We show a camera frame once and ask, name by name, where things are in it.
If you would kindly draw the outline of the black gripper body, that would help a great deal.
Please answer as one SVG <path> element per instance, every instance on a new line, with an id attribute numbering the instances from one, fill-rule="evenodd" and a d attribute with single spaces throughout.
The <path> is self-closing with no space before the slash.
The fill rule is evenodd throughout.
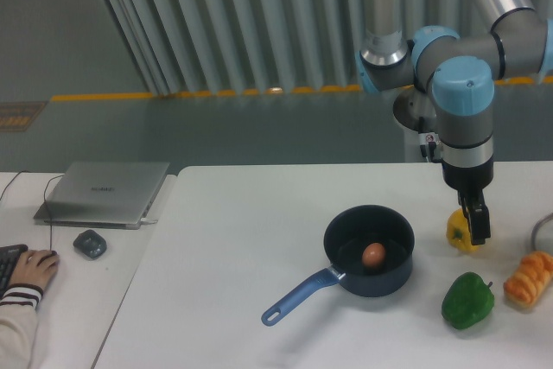
<path id="1" fill-rule="evenodd" d="M 483 202 L 483 190 L 493 180 L 493 160 L 471 168 L 456 167 L 442 161 L 442 175 L 446 184 L 457 192 L 459 201 Z"/>

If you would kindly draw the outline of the white sleeved forearm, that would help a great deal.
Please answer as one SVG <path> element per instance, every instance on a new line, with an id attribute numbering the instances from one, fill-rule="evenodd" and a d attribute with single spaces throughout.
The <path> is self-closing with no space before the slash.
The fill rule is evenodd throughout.
<path id="1" fill-rule="evenodd" d="M 37 306 L 43 289 L 11 285 L 1 298 L 1 367 L 28 368 L 38 327 Z"/>

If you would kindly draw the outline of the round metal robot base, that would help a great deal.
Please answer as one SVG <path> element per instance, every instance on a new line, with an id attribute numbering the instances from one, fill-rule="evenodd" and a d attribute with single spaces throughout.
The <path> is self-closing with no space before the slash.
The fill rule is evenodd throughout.
<path id="1" fill-rule="evenodd" d="M 417 133 L 431 132 L 436 127 L 435 109 L 429 95 L 414 86 L 403 89 L 397 95 L 393 115 L 403 127 Z"/>

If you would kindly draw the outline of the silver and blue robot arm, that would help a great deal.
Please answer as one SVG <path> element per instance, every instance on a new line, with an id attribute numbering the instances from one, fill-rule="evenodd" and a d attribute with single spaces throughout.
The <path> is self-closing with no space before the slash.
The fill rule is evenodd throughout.
<path id="1" fill-rule="evenodd" d="M 498 80 L 552 69 L 552 23 L 531 0 L 474 0 L 489 30 L 461 37 L 443 26 L 403 35 L 400 0 L 366 0 L 365 39 L 355 56 L 367 92 L 413 85 L 435 111 L 444 181 L 458 194 L 470 239 L 491 235 L 484 188 L 493 179 L 493 98 Z"/>

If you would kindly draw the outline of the person's hand on mouse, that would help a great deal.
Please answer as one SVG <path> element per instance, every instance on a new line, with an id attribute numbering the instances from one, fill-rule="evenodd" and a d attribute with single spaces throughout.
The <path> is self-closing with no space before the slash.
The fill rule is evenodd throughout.
<path id="1" fill-rule="evenodd" d="M 31 286 L 45 292 L 59 269 L 60 256 L 49 257 L 49 250 L 29 250 L 21 254 L 9 286 Z"/>

